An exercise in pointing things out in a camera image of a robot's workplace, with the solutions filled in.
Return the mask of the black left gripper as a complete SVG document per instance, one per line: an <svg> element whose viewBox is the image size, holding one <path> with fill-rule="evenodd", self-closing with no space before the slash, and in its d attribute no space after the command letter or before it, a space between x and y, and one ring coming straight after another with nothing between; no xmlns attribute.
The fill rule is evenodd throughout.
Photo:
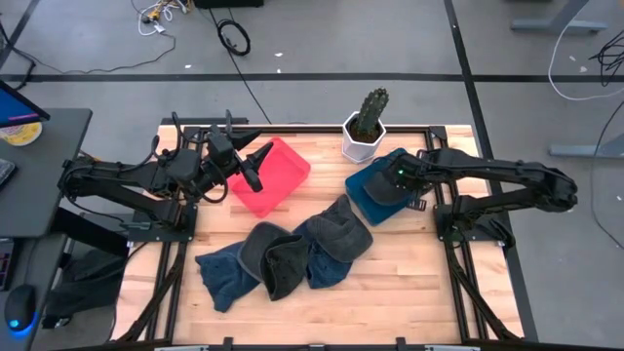
<svg viewBox="0 0 624 351"><path fill-rule="evenodd" d="M228 132L227 135L236 150L244 149L261 134L261 130ZM225 165L219 165L213 158L206 156L201 160L200 172L197 177L197 189L206 193L218 185L223 186L224 193L229 192L228 179L241 173L253 192L260 192L263 185L259 178L259 168L273 147L269 141L257 151L249 154L245 161L239 156L232 157Z"/></svg>

